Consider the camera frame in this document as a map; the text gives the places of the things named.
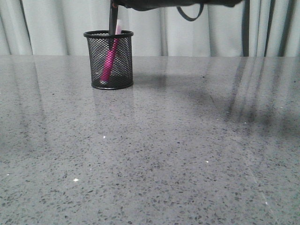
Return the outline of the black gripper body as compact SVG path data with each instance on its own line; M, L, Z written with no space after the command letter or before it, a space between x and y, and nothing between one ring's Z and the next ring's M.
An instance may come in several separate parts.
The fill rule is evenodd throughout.
M242 0L113 0L116 5L137 11L149 11L156 8L185 7L195 4L222 5L234 7Z

